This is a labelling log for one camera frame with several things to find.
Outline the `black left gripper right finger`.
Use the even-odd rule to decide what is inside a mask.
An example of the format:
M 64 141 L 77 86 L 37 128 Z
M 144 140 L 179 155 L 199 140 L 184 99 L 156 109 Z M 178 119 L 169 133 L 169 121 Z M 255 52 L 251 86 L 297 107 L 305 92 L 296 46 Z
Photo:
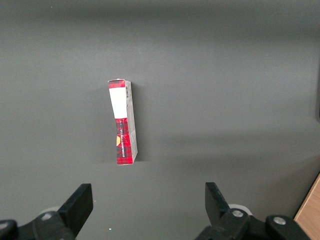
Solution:
M 205 210 L 210 225 L 197 240 L 308 240 L 310 237 L 290 217 L 269 215 L 265 221 L 238 207 L 229 207 L 214 182 L 205 184 Z

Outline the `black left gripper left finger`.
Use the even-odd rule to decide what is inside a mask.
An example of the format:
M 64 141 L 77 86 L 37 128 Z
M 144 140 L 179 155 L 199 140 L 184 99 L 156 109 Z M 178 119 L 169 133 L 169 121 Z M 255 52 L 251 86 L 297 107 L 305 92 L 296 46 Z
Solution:
M 2 240 L 75 240 L 93 211 L 90 183 L 81 184 L 58 210 L 47 210 L 19 226 L 14 219 L 0 221 Z

